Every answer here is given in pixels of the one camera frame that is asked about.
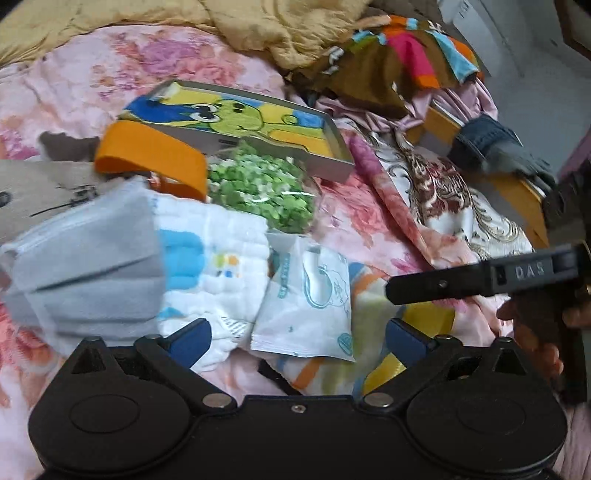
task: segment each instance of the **white cloth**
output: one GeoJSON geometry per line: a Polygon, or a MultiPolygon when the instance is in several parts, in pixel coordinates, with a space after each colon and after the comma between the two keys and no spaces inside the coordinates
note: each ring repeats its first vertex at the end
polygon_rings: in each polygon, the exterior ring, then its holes
{"type": "Polygon", "coordinates": [[[168,336],[196,318],[207,319],[212,344],[191,369],[213,370],[250,338],[269,283],[267,221],[218,205],[151,194],[167,274],[160,333],[168,336]]]}

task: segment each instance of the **orange strap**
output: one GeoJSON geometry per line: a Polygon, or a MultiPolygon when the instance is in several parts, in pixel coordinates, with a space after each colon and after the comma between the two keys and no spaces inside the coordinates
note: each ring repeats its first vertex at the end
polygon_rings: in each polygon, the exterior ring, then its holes
{"type": "Polygon", "coordinates": [[[140,122],[120,120],[107,129],[96,152],[95,170],[151,171],[160,177],[156,185],[152,184],[154,190],[201,201],[207,196],[203,154],[140,122]]]}

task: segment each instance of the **gray face mask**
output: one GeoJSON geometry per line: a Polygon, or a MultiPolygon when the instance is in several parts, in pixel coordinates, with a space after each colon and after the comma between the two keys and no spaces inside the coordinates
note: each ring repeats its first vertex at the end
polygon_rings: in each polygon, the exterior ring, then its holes
{"type": "Polygon", "coordinates": [[[0,248],[15,323],[52,336],[106,340],[158,333],[165,277],[142,180],[30,229],[0,248]]]}

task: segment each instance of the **screw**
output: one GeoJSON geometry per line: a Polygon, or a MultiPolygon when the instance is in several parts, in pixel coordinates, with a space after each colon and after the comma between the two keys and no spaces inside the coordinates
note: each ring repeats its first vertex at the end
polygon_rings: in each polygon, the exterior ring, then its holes
{"type": "Polygon", "coordinates": [[[371,407],[386,408],[392,405],[394,399],[387,393],[374,392],[366,395],[363,401],[371,407]]]}
{"type": "Polygon", "coordinates": [[[291,411],[293,413],[304,413],[306,411],[306,407],[303,405],[292,405],[291,411]]]}
{"type": "Polygon", "coordinates": [[[226,408],[232,403],[232,397],[225,393],[210,393],[203,397],[202,402],[206,407],[226,408]]]}

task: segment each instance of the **white plastic packet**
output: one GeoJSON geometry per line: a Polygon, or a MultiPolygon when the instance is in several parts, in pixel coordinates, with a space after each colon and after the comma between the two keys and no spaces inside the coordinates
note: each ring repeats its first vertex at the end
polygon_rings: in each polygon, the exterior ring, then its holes
{"type": "Polygon", "coordinates": [[[267,237],[275,273],[255,320],[251,349],[354,362],[347,259],[305,236],[267,237]]]}

